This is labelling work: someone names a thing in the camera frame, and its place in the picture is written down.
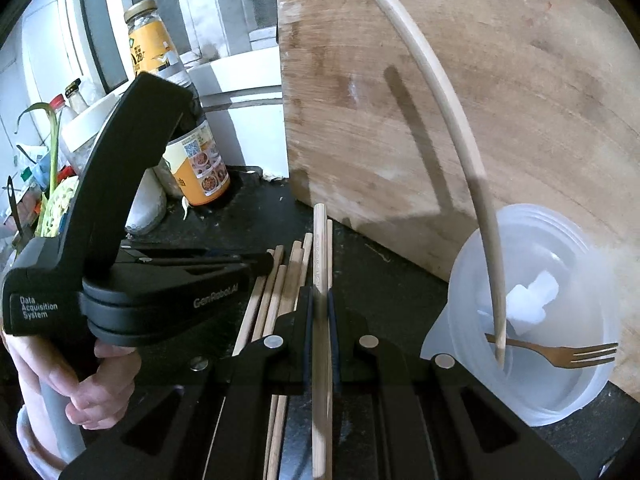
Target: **wooden fork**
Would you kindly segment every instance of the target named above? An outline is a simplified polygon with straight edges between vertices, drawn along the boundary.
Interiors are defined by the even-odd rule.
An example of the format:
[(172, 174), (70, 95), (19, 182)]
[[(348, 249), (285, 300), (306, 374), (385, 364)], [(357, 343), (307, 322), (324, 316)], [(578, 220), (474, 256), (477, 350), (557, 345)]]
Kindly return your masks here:
[[(484, 334), (489, 343), (495, 343), (492, 334)], [(517, 339), (508, 339), (507, 346), (519, 346), (539, 353), (556, 368), (585, 368), (610, 363), (615, 357), (599, 359), (616, 353), (618, 343), (571, 348), (568, 346), (542, 346)]]

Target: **qr code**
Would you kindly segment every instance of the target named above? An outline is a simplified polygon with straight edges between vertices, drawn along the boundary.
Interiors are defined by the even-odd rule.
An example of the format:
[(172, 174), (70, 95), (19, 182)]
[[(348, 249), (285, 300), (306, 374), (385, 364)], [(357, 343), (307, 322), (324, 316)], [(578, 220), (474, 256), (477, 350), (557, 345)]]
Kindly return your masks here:
[(184, 151), (187, 152), (187, 156), (196, 156), (200, 153), (200, 143), (197, 140), (192, 140), (184, 145)]

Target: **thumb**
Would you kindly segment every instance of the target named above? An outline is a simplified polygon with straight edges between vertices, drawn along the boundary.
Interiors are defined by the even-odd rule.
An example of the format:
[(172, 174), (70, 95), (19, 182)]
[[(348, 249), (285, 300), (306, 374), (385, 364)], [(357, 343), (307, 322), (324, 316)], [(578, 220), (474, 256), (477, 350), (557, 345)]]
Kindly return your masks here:
[(39, 336), (6, 336), (7, 344), (34, 373), (59, 394), (70, 397), (78, 389), (78, 377), (51, 341)]

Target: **sleeve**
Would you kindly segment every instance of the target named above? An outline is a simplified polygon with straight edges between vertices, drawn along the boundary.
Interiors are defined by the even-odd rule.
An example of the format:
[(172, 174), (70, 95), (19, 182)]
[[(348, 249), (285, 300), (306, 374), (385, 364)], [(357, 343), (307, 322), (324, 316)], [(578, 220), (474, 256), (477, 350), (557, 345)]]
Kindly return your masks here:
[(18, 441), (20, 441), (20, 445), (36, 473), (38, 473), (43, 480), (58, 480), (62, 470), (53, 467), (40, 455), (33, 431), (31, 431), (31, 423), (29, 422), (29, 416), (27, 415), (25, 406), (18, 412), (16, 431), (18, 433)]

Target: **red cap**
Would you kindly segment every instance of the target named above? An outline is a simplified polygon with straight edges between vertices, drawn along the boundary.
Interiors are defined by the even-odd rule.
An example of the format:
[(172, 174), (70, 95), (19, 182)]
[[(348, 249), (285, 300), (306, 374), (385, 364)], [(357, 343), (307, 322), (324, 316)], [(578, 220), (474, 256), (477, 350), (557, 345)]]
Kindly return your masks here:
[(66, 104), (65, 97), (62, 94), (58, 94), (51, 100), (49, 104), (54, 110), (58, 110)]

